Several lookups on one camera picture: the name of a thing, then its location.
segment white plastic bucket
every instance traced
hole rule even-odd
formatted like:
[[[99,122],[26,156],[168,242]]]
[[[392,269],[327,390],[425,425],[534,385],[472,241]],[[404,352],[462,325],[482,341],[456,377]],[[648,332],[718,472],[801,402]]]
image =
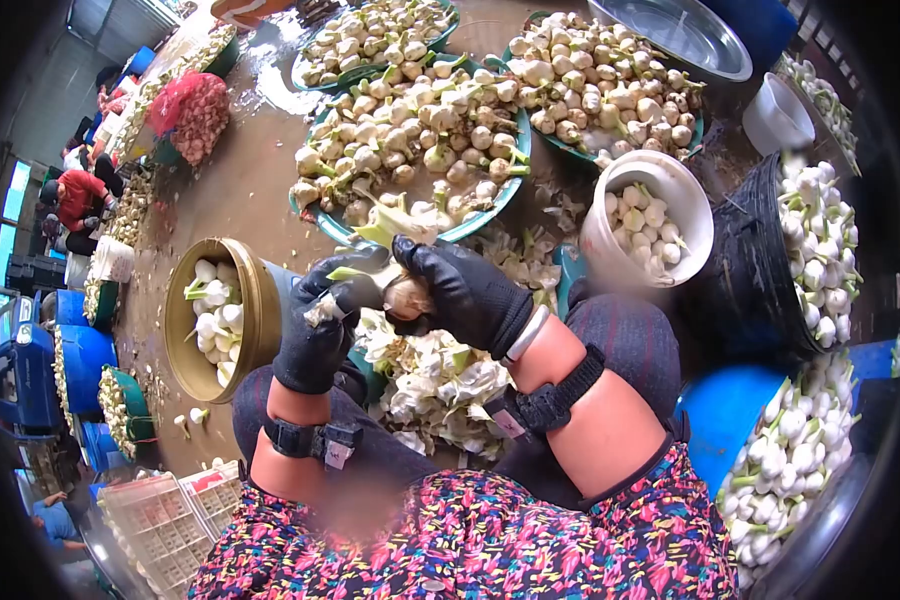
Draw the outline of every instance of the white plastic bucket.
[[[810,114],[797,94],[777,75],[766,73],[744,110],[744,132],[761,156],[798,149],[816,137]]]
[[[127,283],[133,275],[133,248],[118,242],[109,235],[102,235],[96,243],[91,276],[107,282]]]
[[[667,203],[667,217],[680,230],[687,245],[683,258],[657,279],[624,252],[613,237],[604,203],[605,192],[620,195],[634,183],[647,186],[654,198]],[[669,288],[695,276],[704,267],[713,248],[713,217],[710,202],[697,178],[679,160],[660,151],[629,151],[600,173],[593,191],[593,204],[579,233],[579,246],[588,272],[601,287],[615,289],[643,285]]]

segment red shirt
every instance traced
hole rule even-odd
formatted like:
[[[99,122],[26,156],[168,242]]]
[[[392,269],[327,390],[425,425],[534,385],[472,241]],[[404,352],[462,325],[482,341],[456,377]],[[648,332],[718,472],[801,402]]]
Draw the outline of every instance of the red shirt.
[[[67,197],[60,199],[56,216],[71,232],[84,228],[84,215],[93,208],[94,198],[107,196],[107,185],[102,179],[77,169],[61,174],[57,179],[67,189]]]

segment knee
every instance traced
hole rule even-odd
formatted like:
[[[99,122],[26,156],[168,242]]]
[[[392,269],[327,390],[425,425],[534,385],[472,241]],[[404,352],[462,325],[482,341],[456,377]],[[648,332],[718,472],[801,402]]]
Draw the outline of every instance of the knee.
[[[567,327],[599,348],[605,366],[636,390],[660,420],[673,414],[681,386],[680,345],[659,307],[624,294],[594,295],[576,303]]]
[[[250,462],[257,448],[257,436],[267,418],[267,396],[270,394],[274,368],[260,366],[240,381],[231,402],[233,436],[243,458]]]

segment metal bowl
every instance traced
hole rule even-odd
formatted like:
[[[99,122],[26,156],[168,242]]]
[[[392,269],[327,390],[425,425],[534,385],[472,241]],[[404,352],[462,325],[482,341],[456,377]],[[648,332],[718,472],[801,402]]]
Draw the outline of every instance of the metal bowl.
[[[670,56],[727,82],[754,74],[750,53],[737,34],[698,0],[587,0],[600,23],[623,23]]]

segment black cap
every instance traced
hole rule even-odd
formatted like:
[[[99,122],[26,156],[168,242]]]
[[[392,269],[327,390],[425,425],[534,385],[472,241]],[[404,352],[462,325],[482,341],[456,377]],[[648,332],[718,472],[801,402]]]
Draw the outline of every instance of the black cap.
[[[43,184],[40,189],[40,202],[45,205],[55,205],[57,203],[57,180],[50,179]]]

